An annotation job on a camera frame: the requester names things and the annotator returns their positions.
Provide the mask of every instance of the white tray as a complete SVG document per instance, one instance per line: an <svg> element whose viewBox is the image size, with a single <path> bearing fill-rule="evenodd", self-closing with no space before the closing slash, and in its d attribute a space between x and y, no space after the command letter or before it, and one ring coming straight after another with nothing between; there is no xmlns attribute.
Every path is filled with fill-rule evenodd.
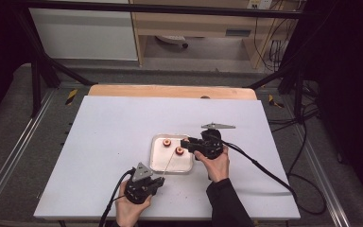
<svg viewBox="0 0 363 227"><path fill-rule="evenodd" d="M157 173L164 173L165 170L165 174L188 173L193 168L193 154L188 152L187 149L184 150L182 155L175 153L176 147L181 145L181 140L187 137L188 135L185 134L155 135L152 139L150 168ZM171 140L169 147L164 146L164 139Z"/></svg>

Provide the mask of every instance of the white table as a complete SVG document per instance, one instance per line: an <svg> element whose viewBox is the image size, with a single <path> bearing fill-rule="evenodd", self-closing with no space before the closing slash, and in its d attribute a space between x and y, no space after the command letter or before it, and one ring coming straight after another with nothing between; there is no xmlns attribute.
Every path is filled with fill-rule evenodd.
<svg viewBox="0 0 363 227"><path fill-rule="evenodd" d="M124 172L139 162L149 166L151 140L158 133L200 138L201 125L235 125L220 130L287 182L260 101L169 97L86 96L34 216L69 220L100 219ZM253 219L296 219L291 194L230 150L230 178ZM205 190L210 181L202 163L194 161L185 175L166 175L141 219L208 219L212 208ZM108 215L114 218L115 207Z"/></svg>

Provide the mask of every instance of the human hand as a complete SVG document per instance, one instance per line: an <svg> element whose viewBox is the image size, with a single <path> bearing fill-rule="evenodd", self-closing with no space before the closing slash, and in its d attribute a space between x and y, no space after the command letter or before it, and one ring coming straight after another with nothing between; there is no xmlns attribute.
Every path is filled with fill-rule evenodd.
<svg viewBox="0 0 363 227"><path fill-rule="evenodd" d="M125 195L125 188L128 181L120 184L119 197ZM141 213L151 205L152 195L149 195L142 204L134 204L126 197L116 200L116 222L121 227L132 227L137 222Z"/></svg>
<svg viewBox="0 0 363 227"><path fill-rule="evenodd" d="M196 155L197 159L202 161L208 171L209 178L218 183L224 179L229 178L229 149L226 146L223 146L223 152L214 160L208 159L201 152L194 151L194 155Z"/></svg>

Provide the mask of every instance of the wire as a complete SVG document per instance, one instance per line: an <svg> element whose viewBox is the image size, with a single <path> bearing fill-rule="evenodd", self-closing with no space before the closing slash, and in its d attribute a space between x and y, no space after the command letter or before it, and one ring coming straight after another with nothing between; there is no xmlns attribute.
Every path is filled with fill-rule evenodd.
<svg viewBox="0 0 363 227"><path fill-rule="evenodd" d="M296 11L300 10L300 8L302 7L302 0L299 0L299 5L296 8Z"/></svg>
<svg viewBox="0 0 363 227"><path fill-rule="evenodd" d="M276 1L274 4L273 4L273 6L270 6L270 8L269 9L273 9L274 7L276 7L278 4L279 4L279 2L281 2L281 4L279 5L279 8L278 9L280 9L280 7L282 6L282 4L283 4L283 2L284 2L285 0L278 0L278 1Z"/></svg>
<svg viewBox="0 0 363 227"><path fill-rule="evenodd" d="M267 174L270 178L272 178L273 180L275 180L277 183L281 184L283 187L285 187L287 190L289 190L291 192L291 195L294 198L294 201L297 203L297 194L294 191L294 189L288 185L287 183L285 183L284 181L282 181L280 178L278 178L277 176L275 176L273 173L269 172L266 168L264 168L261 164L258 163L258 161L252 159L246 152L244 152L244 150L242 148L239 148L237 145L234 145L232 143L228 143L225 142L219 138L217 138L216 136L213 135L207 135L210 136L214 139L216 139L217 141L220 141L223 145L226 145L229 148L234 149L235 151L239 152L241 155L243 155L244 157L248 158L255 166L257 166L261 171L263 171L265 174Z"/></svg>
<svg viewBox="0 0 363 227"><path fill-rule="evenodd" d="M104 226L104 224L105 224L105 220L106 220L106 217L107 217L107 215L109 214L109 212L111 211L111 208L112 208L112 204L113 204L113 202L114 202L114 201L116 201L116 200L118 200L118 199L120 199L120 198L122 198L122 197L124 197L124 196L126 196L126 195L124 195L124 196L118 197L118 198L116 198L116 199L114 198L114 195L116 195L117 189L119 188L120 184L123 182L123 179L124 179L124 178L125 178L128 174L132 174L134 171L135 171L135 169L133 168L133 169L131 169L131 170L129 170L129 171L127 171L127 172L125 172L125 173L123 174L123 176L120 178L119 182L117 183L117 186L114 188L114 191L113 191L113 193L112 193L111 199L109 200L109 203L108 203L108 205L107 205L107 208L105 209L104 213L102 214L101 220L99 221L99 227L103 227L103 226Z"/></svg>
<svg viewBox="0 0 363 227"><path fill-rule="evenodd" d="M305 110L308 107L310 107L310 106L312 106L314 104L315 103L312 102L312 103L310 103L310 104L308 104L308 105L306 105L306 106L304 106L302 108L302 119L303 119L302 126L304 128L304 136L303 136L303 139L302 139L302 145L300 147L300 150L299 150L298 154L296 155L296 157L295 157L295 159L293 161L293 164L290 166L290 169L287 171L286 176L287 176L288 179L290 179L290 177L296 177L296 178L298 178L298 179L300 179L300 180L302 180L304 182L307 182L311 186L313 186L320 193L320 197L322 199L322 208L319 211L310 211L310 210L304 208L298 202L296 202L297 203L297 206L301 210L303 210L304 212L306 212L308 214L317 216L317 215L323 214L326 211L326 208L327 208L327 206L326 206L326 199L325 199L322 191L314 183L310 182L305 177L303 177L301 175L298 175L298 174L295 174L295 173L292 173L294 166L297 164L298 160L300 159L300 157L301 157L301 155L303 153L303 148L304 148L305 143L306 143L306 140L307 140L307 127L305 125L305 120L308 120L309 118L311 118L314 115L317 115L319 113L318 108L313 109L311 111L308 111L307 113L305 112ZM269 124L285 124L285 126L281 127L278 130L284 129L284 128L288 127L288 126L291 126L291 125L294 125L294 124L298 123L298 121L297 121L296 118L294 118L294 119L287 119L287 120L269 120L268 122L269 122Z"/></svg>
<svg viewBox="0 0 363 227"><path fill-rule="evenodd" d="M256 52L258 53L259 55L259 58L261 59L261 62L264 64L264 66L269 70L269 71L272 71L272 69L270 69L271 65L268 65L265 61L264 61L264 58L262 58L262 55L261 53L259 52L258 50L258 47L256 45L256 30L258 28L258 17L255 18L255 29L254 29L254 47L255 47L255 50Z"/></svg>

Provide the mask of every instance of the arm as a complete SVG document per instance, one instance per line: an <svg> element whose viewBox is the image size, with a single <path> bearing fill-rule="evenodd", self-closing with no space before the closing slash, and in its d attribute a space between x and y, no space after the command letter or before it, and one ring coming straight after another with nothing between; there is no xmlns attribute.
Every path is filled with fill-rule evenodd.
<svg viewBox="0 0 363 227"><path fill-rule="evenodd" d="M127 181L120 184L119 197L125 195ZM122 197L116 200L116 222L115 226L121 227L132 227L137 222L143 211L148 208L151 204L152 195L148 196L143 204L134 204L129 201L126 197Z"/></svg>
<svg viewBox="0 0 363 227"><path fill-rule="evenodd" d="M223 147L223 152L214 160L207 159L199 151L195 151L194 154L204 163L208 175L213 181L207 189L208 199L213 208L213 226L253 227L250 216L235 193L229 179L228 148Z"/></svg>

